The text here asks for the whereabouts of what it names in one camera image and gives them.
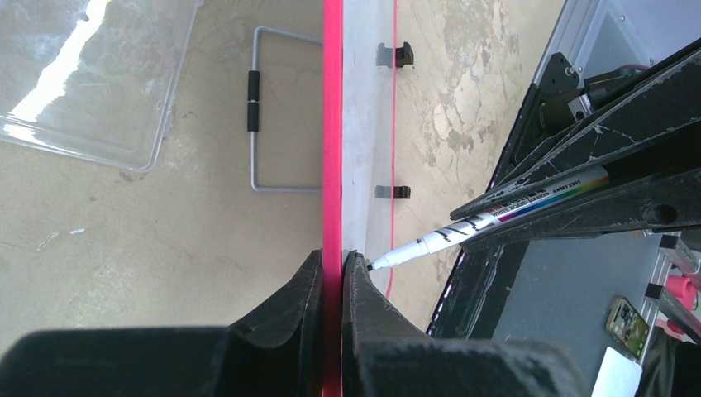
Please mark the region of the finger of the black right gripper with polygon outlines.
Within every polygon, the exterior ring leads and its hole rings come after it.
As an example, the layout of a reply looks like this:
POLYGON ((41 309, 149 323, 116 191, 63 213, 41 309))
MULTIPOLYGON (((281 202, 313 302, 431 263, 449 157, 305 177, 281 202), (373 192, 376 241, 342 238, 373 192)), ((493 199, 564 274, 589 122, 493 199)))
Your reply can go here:
POLYGON ((700 42, 694 41, 623 87, 622 94, 540 144, 493 189, 453 210, 454 221, 636 153, 700 122, 700 42))
POLYGON ((530 240, 699 227, 700 168, 694 166, 597 189, 470 239, 461 247, 473 252, 530 240))

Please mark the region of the white dry erase marker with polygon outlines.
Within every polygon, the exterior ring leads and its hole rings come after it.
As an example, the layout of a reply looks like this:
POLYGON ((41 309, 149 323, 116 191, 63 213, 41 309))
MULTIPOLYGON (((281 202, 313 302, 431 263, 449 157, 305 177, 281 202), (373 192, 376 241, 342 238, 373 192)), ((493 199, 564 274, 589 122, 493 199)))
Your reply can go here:
POLYGON ((527 215, 537 213, 545 208, 562 203, 577 195, 607 184, 610 180, 603 167, 578 173, 558 184, 551 184, 543 189, 489 208, 482 213, 469 215, 450 225, 429 232, 424 237, 385 253, 367 265, 367 270, 374 271, 392 268, 419 257, 442 251, 446 248, 468 242, 483 236, 502 225, 515 222, 527 215))

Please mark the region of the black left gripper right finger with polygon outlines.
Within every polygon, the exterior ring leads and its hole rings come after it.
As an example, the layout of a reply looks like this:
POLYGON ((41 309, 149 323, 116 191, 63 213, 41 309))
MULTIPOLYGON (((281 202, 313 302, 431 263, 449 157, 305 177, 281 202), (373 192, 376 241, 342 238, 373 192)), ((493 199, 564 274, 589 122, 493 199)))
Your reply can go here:
POLYGON ((587 396, 577 365, 548 342, 434 339, 375 288, 362 254, 343 275, 344 396, 587 396))

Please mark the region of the red framed whiteboard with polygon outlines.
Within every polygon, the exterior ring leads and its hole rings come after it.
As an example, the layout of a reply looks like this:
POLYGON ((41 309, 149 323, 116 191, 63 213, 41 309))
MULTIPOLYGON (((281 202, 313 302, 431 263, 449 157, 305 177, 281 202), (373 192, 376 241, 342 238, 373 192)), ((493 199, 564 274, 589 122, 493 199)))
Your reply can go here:
POLYGON ((393 246, 397 4, 326 1, 322 29, 322 393, 341 389, 343 266, 393 246))

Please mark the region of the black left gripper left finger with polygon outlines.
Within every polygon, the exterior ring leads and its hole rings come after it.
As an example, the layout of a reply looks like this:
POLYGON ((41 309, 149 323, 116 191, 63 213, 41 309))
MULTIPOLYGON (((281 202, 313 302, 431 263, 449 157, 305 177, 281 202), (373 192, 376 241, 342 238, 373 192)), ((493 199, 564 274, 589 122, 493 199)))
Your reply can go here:
POLYGON ((50 330, 1 360, 4 396, 318 396, 322 253, 225 327, 50 330))

